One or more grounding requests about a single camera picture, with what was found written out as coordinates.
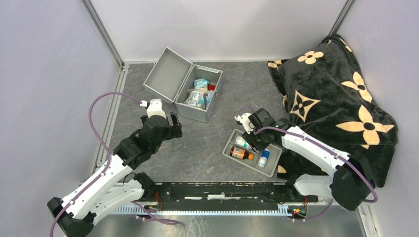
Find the black handled scissors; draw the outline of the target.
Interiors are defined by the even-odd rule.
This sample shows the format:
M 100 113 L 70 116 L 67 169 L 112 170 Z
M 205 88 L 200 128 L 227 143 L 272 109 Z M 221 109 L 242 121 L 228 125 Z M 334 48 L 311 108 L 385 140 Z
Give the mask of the black handled scissors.
M 204 101 L 204 103 L 203 103 L 203 109 L 204 110 L 206 110 L 207 109 L 207 106 L 208 106 L 208 103 L 209 103 L 209 101 L 208 101 L 208 93 L 204 93 L 203 94 L 203 101 Z

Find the grey metal case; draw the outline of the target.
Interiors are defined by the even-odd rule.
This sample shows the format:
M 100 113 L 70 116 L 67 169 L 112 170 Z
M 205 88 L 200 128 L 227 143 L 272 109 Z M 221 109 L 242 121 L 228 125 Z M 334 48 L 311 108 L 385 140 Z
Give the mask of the grey metal case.
M 143 88 L 161 100 L 175 104 L 179 115 L 208 123 L 222 89 L 222 75 L 223 71 L 194 64 L 167 47 L 154 64 Z M 184 103 L 196 79 L 206 79 L 215 86 L 214 95 L 205 109 Z

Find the white green-label bottle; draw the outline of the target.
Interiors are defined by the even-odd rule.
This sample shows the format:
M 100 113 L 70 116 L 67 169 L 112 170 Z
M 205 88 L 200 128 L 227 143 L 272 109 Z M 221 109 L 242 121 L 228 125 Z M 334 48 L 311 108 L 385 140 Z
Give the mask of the white green-label bottle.
M 240 135 L 238 135 L 237 137 L 236 137 L 236 139 L 235 139 L 235 141 L 234 141 L 234 143 L 236 144 L 236 145 L 239 145 L 239 146 L 241 146 L 241 147 L 243 147 L 243 148 L 246 148 L 246 149 L 249 149 L 249 150 L 252 150 L 252 147 L 251 147 L 251 145 L 242 137 L 242 136 L 240 136 Z

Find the blue white small box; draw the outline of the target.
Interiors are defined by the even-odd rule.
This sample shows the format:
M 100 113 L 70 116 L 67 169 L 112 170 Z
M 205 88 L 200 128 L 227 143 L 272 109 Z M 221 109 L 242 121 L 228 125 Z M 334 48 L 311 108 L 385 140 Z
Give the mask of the blue white small box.
M 260 158 L 258 160 L 257 165 L 261 168 L 264 168 L 269 159 L 269 156 L 270 156 L 270 151 L 268 149 L 264 149 L 260 154 Z

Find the blue cotton ball bag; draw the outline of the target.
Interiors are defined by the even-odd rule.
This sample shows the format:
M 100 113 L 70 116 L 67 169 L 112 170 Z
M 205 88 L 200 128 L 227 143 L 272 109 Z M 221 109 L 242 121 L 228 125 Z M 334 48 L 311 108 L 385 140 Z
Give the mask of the blue cotton ball bag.
M 196 79 L 194 80 L 194 90 L 199 90 L 203 93 L 207 93 L 208 92 L 208 83 L 209 81 L 205 78 L 201 78 L 201 79 Z

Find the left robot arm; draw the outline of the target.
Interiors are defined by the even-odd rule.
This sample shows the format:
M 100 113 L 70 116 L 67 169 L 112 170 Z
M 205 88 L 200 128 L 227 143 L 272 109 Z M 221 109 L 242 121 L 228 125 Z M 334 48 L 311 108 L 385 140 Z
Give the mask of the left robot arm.
M 182 137 L 182 124 L 177 113 L 169 117 L 142 116 L 143 126 L 123 139 L 114 149 L 110 160 L 81 186 L 63 198 L 53 197 L 47 207 L 54 217 L 50 227 L 53 236 L 59 226 L 68 237 L 85 237 L 104 217 L 125 204 L 142 199 L 150 201 L 155 187 L 134 178 L 112 192 L 118 181 L 137 169 L 155 154 L 162 142 Z

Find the red first aid pouch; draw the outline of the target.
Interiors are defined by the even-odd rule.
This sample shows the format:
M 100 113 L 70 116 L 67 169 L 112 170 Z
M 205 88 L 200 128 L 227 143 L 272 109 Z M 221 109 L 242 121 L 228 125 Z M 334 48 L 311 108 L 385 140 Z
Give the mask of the red first aid pouch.
M 208 84 L 208 91 L 216 91 L 216 84 L 209 83 Z

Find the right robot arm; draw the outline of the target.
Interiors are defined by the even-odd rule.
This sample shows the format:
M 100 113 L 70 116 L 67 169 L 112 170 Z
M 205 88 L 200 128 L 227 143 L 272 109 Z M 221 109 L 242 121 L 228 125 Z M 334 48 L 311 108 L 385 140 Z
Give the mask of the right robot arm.
M 324 175 L 304 173 L 292 178 L 285 188 L 289 200 L 299 201 L 309 195 L 328 197 L 351 211 L 363 202 L 378 201 L 376 179 L 362 153 L 350 154 L 329 146 L 286 118 L 274 119 L 263 108 L 237 114 L 234 119 L 245 129 L 243 138 L 257 151 L 278 145 L 323 170 Z

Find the grey divider tray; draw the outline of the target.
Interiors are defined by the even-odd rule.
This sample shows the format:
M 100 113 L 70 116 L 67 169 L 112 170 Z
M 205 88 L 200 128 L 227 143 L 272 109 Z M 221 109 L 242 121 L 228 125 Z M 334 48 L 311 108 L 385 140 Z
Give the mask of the grey divider tray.
M 255 170 L 255 171 L 257 171 L 257 172 L 259 172 L 259 173 L 261 173 L 261 174 L 263 174 L 267 177 L 272 177 L 272 176 L 276 175 L 277 166 L 278 166 L 277 164 L 278 164 L 279 158 L 282 154 L 282 149 L 280 147 L 276 146 L 276 145 L 272 145 L 272 144 L 269 145 L 267 147 L 267 149 L 270 151 L 269 159 L 268 159 L 265 167 L 261 168 L 257 165 L 258 160 L 260 158 L 260 154 L 261 154 L 260 151 L 257 151 L 257 150 L 254 150 L 254 149 L 249 150 L 249 149 L 243 148 L 239 145 L 236 145 L 234 143 L 236 137 L 238 135 L 242 136 L 243 133 L 244 133 L 243 131 L 240 131 L 238 129 L 234 129 L 233 132 L 231 133 L 229 139 L 227 140 L 227 143 L 226 143 L 225 147 L 222 150 L 222 154 L 224 156 L 236 161 L 237 163 L 240 163 L 240 164 L 242 164 L 242 165 L 244 165 L 244 166 L 246 166 L 250 169 L 253 169 L 253 170 Z M 230 156 L 230 150 L 233 146 L 238 147 L 238 148 L 243 148 L 243 149 L 247 150 L 248 152 L 252 153 L 253 154 L 253 160 L 238 159 L 238 158 L 231 157 Z

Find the brown glass bottle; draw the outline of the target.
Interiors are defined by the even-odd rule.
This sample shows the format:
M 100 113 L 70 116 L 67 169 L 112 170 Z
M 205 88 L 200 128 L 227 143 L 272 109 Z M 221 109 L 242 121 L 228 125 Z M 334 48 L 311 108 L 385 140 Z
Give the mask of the brown glass bottle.
M 230 156 L 238 159 L 253 160 L 253 154 L 243 148 L 233 146 L 230 150 Z

